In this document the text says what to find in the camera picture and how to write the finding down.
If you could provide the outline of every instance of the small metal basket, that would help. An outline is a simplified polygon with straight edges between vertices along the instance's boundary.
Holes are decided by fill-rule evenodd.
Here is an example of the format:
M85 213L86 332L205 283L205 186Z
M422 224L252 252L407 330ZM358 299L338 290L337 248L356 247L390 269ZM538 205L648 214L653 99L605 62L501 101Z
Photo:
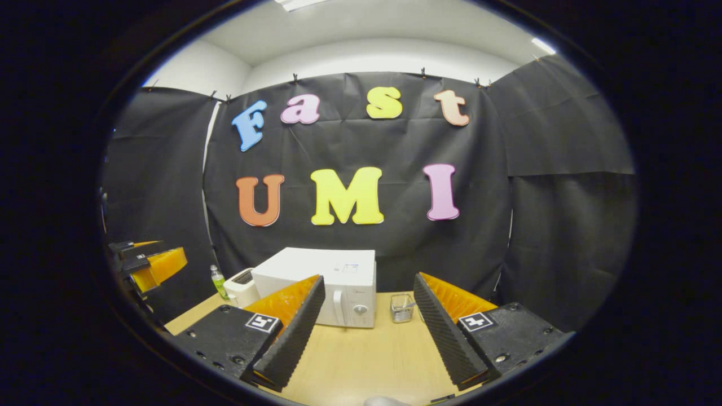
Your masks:
M414 306L416 303L412 300L410 294L391 296L391 319L394 323L406 323L411 321L414 315Z

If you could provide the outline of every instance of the black fabric curtain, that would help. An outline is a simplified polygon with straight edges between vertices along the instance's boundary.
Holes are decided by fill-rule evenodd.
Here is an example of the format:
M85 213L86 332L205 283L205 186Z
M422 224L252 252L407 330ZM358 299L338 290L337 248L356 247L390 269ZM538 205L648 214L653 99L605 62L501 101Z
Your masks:
M201 198L204 146L215 104L182 90L141 90L118 119L108 146L103 189L109 240L164 240L172 248L183 247L188 259L147 299L164 323L215 291Z
M403 111L393 119L371 119L367 93L396 87ZM454 90L466 99L467 126L444 119L434 94ZM312 93L321 99L320 118L309 125L280 120L287 101ZM262 140L245 152L231 121L257 100ZM430 221L430 184L422 169L433 163L456 167L455 220ZM383 171L378 182L378 225L314 225L313 171L329 168L348 187L357 169ZM263 177L280 173L280 216L269 227L240 218L235 181L255 176L256 211L267 206ZM427 272L488 298L506 251L510 189L499 122L486 92L458 80L402 73L332 74L297 85L267 87L233 99L219 109L208 145L204 192L212 240L226 277L262 263L286 246L318 249L375 249L377 289L411 290L413 276Z
M496 81L513 226L498 290L563 330L604 302L624 267L638 187L624 132L594 86L560 56Z

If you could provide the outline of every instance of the foam letter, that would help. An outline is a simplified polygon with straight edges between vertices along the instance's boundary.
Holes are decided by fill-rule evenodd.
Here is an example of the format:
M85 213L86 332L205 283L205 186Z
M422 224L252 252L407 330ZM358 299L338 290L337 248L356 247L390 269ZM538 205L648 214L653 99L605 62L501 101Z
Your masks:
M304 124L315 123L318 120L318 105L321 103L321 99L317 95L299 95L288 100L288 105L291 107L283 110L281 113L281 121L286 124L297 123L298 121Z
M465 105L466 100L464 100L464 98L457 98L453 90L444 90L443 92L436 93L434 100L441 102L441 111L449 123L455 126L465 126L469 123L469 116L461 114L458 110L458 105Z
M258 141L261 141L263 133L256 132L254 127L260 130L261 127L264 126L264 117L261 115L261 112L266 110L266 106L266 102L259 100L251 107L246 108L230 122L235 126L240 135L241 151L248 151L248 148L254 146Z
M395 87L374 87L366 96L371 103L366 105L366 112L371 118L396 118L404 109L397 100L400 97L401 92Z
M458 217L458 209L453 205L451 174L456 169L445 163L426 165L424 173L431 183L431 210L426 214L429 220L451 220Z
M256 190L258 179L253 177L240 178L235 182L238 187L238 211L240 218L249 225L267 227L278 220L281 212L281 183L283 175L268 175L264 183L268 186L269 206L265 213L259 213L253 206L253 192Z
M383 222L383 215L378 211L378 179L381 169L374 167L361 168L356 171L349 188L344 188L341 179L333 169L320 169L311 173L316 182L316 215L311 218L315 225L334 224L329 204L334 208L341 223L351 215L356 204L356 214L352 218L356 224L378 224Z

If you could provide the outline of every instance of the white ceiling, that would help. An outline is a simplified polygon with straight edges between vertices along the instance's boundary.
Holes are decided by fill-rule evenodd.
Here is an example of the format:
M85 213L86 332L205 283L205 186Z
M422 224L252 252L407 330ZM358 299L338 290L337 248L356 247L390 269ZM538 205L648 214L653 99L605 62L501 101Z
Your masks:
M330 0L293 12L268 0L202 39L257 66L303 48L365 38L450 43L519 65L546 55L521 28L465 0Z

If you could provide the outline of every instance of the letter f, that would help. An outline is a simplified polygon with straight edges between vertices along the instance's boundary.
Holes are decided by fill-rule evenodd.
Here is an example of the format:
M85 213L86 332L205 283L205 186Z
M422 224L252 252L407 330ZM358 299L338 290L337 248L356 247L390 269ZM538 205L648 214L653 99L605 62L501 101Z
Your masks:
M266 102L259 100L251 107L246 108L230 122L235 126L240 135L241 151L245 152L258 141L261 141L263 133L256 132L256 128L260 130L264 126L264 117L261 115L261 112L266 110L266 106Z

